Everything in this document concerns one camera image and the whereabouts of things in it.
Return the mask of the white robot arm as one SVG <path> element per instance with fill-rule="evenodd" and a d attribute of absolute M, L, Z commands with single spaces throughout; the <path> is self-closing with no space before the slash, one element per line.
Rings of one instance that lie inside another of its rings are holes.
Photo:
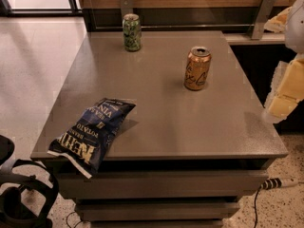
<path fill-rule="evenodd" d="M 304 0 L 296 0 L 291 7 L 268 20 L 264 28 L 283 32 L 285 46 L 296 53 L 291 62 L 278 63 L 264 103 L 263 120 L 278 124 L 304 100 Z"/>

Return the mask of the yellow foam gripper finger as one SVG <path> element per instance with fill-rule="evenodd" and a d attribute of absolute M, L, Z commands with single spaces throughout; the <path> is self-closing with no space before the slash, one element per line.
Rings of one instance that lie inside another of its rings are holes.
<path fill-rule="evenodd" d="M 264 103 L 262 118 L 265 122 L 278 124 L 304 100 L 304 60 L 293 59 L 290 63 L 280 61 L 271 81 L 271 91 Z"/>
<path fill-rule="evenodd" d="M 269 19 L 265 23 L 264 28 L 274 33 L 283 32 L 286 28 L 287 17 L 291 9 L 292 9 L 291 7 L 288 7 L 282 12 L 280 12 L 278 15 Z"/>

